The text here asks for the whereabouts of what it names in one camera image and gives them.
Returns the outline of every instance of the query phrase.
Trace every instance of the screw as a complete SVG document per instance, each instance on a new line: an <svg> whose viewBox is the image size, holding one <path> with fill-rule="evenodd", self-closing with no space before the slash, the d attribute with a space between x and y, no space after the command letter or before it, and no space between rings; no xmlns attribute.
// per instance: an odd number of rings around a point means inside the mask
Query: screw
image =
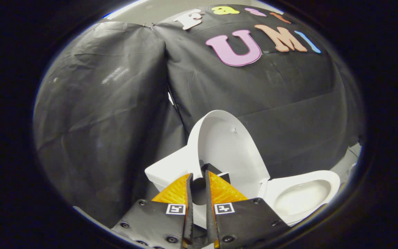
<svg viewBox="0 0 398 249"><path fill-rule="evenodd" d="M127 222L122 222L122 223L121 223L121 227L123 227L123 228L129 228L130 225L129 225Z"/></svg>
<svg viewBox="0 0 398 249"><path fill-rule="evenodd" d="M170 242L170 243L177 243L178 239L176 239L176 238L174 238L172 236L169 236L169 237L167 237L167 241Z"/></svg>
<svg viewBox="0 0 398 249"><path fill-rule="evenodd" d="M275 226L277 226L280 222L281 222L281 221L275 221L275 222L271 223L271 226L272 226L272 227L275 227Z"/></svg>
<svg viewBox="0 0 398 249"><path fill-rule="evenodd" d="M143 241L137 240L136 242L139 243L139 244L143 244L144 246L148 246L148 244L143 242Z"/></svg>
<svg viewBox="0 0 398 249"><path fill-rule="evenodd" d="M222 239L222 241L224 241L225 243L231 242L231 241L233 241L233 240L234 240L234 238L231 237L231 236L225 236L225 237Z"/></svg>
<svg viewBox="0 0 398 249"><path fill-rule="evenodd" d="M254 204L259 204L262 200L260 198L253 199Z"/></svg>

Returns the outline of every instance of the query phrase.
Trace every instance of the black cloth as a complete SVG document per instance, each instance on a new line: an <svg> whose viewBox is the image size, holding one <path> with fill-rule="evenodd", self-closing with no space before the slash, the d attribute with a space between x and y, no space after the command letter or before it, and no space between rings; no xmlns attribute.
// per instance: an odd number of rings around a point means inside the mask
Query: black cloth
<svg viewBox="0 0 398 249"><path fill-rule="evenodd" d="M364 128L357 83L328 41L286 13L292 24L228 6L240 14L200 8L202 23L189 30L174 17L151 28L103 20L55 58L35 104L35 143L45 174L71 205L112 227L149 195L145 168L186 145L196 121L215 109L244 124L272 178L330 169L357 142ZM308 52L277 51L256 24L288 29ZM205 41L227 35L244 54L231 35L241 29L262 56L225 65Z"/></svg>

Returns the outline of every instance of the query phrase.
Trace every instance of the white toilet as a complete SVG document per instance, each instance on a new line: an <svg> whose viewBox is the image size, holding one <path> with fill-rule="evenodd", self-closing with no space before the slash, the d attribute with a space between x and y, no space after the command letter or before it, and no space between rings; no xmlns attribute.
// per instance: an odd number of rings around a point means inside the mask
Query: white toilet
<svg viewBox="0 0 398 249"><path fill-rule="evenodd" d="M265 184L259 197L292 227L335 196L340 178L334 172L319 170L272 179Z"/></svg>
<svg viewBox="0 0 398 249"><path fill-rule="evenodd" d="M270 179L264 161L243 124L228 112L215 110L193 127L188 144L145 169L148 179L162 191L178 177L202 177L199 160L229 172L231 185L248 199L261 197L289 226L300 222L339 189L336 173L319 170ZM206 205L193 204L193 220L206 228Z"/></svg>

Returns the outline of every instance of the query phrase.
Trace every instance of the foam letter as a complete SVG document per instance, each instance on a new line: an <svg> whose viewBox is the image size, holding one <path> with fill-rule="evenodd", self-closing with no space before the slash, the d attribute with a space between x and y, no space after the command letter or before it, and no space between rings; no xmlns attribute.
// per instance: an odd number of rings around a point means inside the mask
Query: foam letter
<svg viewBox="0 0 398 249"><path fill-rule="evenodd" d="M201 12L200 9L194 9L188 13L185 13L178 18L174 19L174 21L179 21L183 25L183 30L187 30L191 27L194 27L198 24L200 24L202 21L201 20L195 20L195 19L201 19L202 16L198 14Z"/></svg>
<svg viewBox="0 0 398 249"><path fill-rule="evenodd" d="M239 14L240 12L228 7L228 6L218 6L218 7L214 7L211 10L214 10L215 14L217 15L226 15L226 14Z"/></svg>
<svg viewBox="0 0 398 249"><path fill-rule="evenodd" d="M280 52L287 52L294 47L300 52L306 52L306 48L297 41L296 38L284 27L277 27L279 32L265 25L254 25L256 28L265 32L270 39L276 44L276 49Z"/></svg>
<svg viewBox="0 0 398 249"><path fill-rule="evenodd" d="M250 12L251 14L254 14L256 16L267 16L264 13L259 12L259 10L252 9L252 8L245 8L246 11Z"/></svg>
<svg viewBox="0 0 398 249"><path fill-rule="evenodd" d="M320 50L310 41L310 39L308 39L308 38L306 37L306 35L305 35L304 33L299 32L299 31L295 31L295 33L297 33L298 35L300 35L300 36L311 46L311 49L312 49L314 52L319 53L319 54L321 53Z"/></svg>
<svg viewBox="0 0 398 249"><path fill-rule="evenodd" d="M278 19L281 19L282 21L284 21L284 22L287 22L287 23L291 23L290 21L288 21L288 20L285 20L282 16L279 16L278 14L276 14L276 13L274 13L274 12L271 12L270 14L272 14L273 16L275 16L275 17L277 17Z"/></svg>
<svg viewBox="0 0 398 249"><path fill-rule="evenodd" d="M257 43L249 35L249 30L237 30L232 33L242 39L248 47L248 53L245 55L237 55L229 46L228 36L218 35L205 42L208 46L212 46L219 59L228 66L244 66L259 60L261 51Z"/></svg>

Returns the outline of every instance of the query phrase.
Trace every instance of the pink letter u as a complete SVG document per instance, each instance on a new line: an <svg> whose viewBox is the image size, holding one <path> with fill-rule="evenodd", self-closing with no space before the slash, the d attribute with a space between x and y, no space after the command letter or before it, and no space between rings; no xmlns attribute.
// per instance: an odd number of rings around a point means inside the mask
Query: pink letter u
<svg viewBox="0 0 398 249"><path fill-rule="evenodd" d="M208 46L213 47L220 60L228 66L245 66L259 60L261 51L257 43L249 35L249 30L237 30L232 33L242 39L248 47L248 53L245 55L237 55L231 49L228 42L228 36L218 35L205 42Z"/></svg>

